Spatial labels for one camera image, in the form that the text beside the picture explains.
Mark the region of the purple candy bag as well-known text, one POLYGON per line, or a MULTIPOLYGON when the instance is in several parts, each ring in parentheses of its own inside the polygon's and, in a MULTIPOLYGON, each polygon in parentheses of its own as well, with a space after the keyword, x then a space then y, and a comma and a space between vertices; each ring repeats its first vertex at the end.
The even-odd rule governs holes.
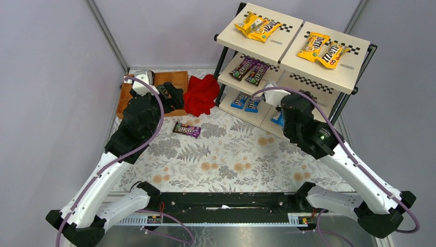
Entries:
POLYGON ((172 130, 173 133, 179 133, 194 138, 198 138, 201 133, 201 127, 195 127, 177 122, 172 130))

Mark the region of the blue M&M bag moved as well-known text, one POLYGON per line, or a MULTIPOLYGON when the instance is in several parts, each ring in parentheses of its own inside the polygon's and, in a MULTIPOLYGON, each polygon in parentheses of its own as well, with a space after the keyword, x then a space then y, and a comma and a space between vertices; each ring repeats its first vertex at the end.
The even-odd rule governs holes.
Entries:
POLYGON ((259 103, 260 103, 260 100, 256 100, 256 99, 249 97, 247 99, 247 105, 246 105, 244 111, 251 112, 251 113, 257 113, 259 103))

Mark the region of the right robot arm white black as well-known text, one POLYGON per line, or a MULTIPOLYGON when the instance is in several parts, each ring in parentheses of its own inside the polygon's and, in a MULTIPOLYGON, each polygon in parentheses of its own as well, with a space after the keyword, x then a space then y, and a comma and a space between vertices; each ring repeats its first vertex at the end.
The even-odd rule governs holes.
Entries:
POLYGON ((299 199, 313 208, 355 220, 374 237, 385 238, 398 232, 403 213, 416 201, 415 195, 386 183, 351 150, 330 123, 315 120, 308 92, 302 96, 286 95, 279 106, 284 136, 306 154, 328 165, 356 191, 355 195, 346 195, 306 182, 296 192, 299 199))

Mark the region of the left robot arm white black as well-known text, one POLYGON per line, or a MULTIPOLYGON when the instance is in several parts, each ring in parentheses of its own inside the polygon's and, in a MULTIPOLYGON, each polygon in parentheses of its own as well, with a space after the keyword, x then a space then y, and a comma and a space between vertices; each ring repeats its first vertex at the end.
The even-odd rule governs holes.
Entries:
POLYGON ((79 192, 60 210, 51 210, 46 220, 61 239, 74 246, 96 246, 105 232, 135 211, 161 205, 160 192, 141 182, 122 198, 103 205, 114 184, 138 160, 157 136, 164 116, 184 106, 182 89, 166 82, 158 86, 143 83, 132 88, 118 129, 105 145, 99 162, 79 192))

